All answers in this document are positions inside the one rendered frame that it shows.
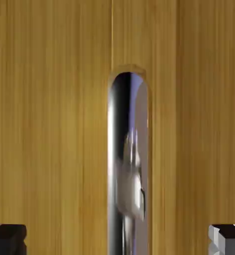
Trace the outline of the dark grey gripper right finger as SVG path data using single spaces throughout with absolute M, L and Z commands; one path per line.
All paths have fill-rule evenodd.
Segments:
M 235 224 L 209 225 L 208 255 L 235 255 Z

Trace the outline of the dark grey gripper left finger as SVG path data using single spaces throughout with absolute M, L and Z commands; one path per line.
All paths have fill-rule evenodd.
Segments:
M 0 224 L 0 255 L 27 255 L 26 225 Z

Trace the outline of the light wood drawer front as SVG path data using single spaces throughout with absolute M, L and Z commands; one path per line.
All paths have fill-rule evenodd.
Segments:
M 109 77 L 150 88 L 151 255 L 235 223 L 235 0 L 0 0 L 0 223 L 107 255 Z

